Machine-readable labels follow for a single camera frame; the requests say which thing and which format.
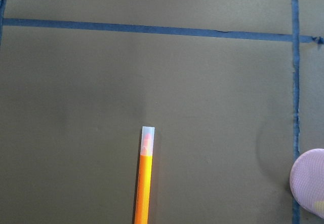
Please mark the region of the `orange highlighter pen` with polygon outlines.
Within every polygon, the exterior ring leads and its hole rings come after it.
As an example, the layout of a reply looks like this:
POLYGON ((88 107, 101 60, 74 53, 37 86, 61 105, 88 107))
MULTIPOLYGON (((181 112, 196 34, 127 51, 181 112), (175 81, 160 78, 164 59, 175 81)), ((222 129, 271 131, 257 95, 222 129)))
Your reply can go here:
POLYGON ((142 127, 134 223, 148 223, 154 133, 154 127, 142 127))

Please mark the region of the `pink mesh pen holder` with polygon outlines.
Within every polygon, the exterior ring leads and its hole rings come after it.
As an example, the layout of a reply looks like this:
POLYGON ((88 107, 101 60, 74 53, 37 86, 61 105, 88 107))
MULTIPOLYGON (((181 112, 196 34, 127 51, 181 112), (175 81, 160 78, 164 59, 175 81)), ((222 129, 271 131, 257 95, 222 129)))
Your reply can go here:
POLYGON ((297 203, 323 218, 323 149, 306 151, 290 171, 290 189, 297 203))

